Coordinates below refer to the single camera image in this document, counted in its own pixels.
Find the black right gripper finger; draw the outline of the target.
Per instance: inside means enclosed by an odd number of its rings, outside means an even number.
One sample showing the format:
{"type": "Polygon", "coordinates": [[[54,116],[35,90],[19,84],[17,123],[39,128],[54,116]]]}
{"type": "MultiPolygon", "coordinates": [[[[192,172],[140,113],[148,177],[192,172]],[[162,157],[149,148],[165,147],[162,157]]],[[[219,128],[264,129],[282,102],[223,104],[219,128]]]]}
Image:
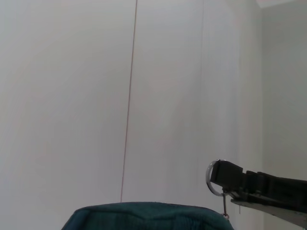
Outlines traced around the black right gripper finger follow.
{"type": "Polygon", "coordinates": [[[222,187],[234,200],[260,204],[305,204],[307,182],[282,178],[263,172],[246,171],[228,162],[218,160],[210,182],[222,187]]]}
{"type": "Polygon", "coordinates": [[[234,204],[262,211],[300,227],[307,226],[306,189],[241,189],[229,194],[234,204]]]}

